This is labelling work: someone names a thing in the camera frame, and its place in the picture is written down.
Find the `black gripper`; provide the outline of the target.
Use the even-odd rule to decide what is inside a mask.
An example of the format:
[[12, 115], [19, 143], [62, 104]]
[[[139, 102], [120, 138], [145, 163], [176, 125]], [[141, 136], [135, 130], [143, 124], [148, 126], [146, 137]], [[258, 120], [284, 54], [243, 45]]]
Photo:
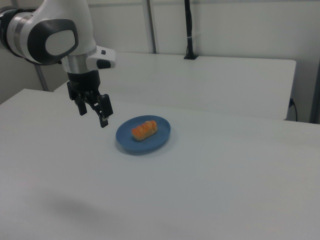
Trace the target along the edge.
[[[108, 94], [100, 94], [100, 75], [98, 70], [85, 73], [67, 73], [69, 81], [67, 89], [69, 98], [74, 100], [81, 116], [87, 113], [86, 103], [99, 117], [100, 126], [105, 128], [109, 117], [114, 113], [111, 100]], [[86, 93], [86, 103], [82, 96]]]

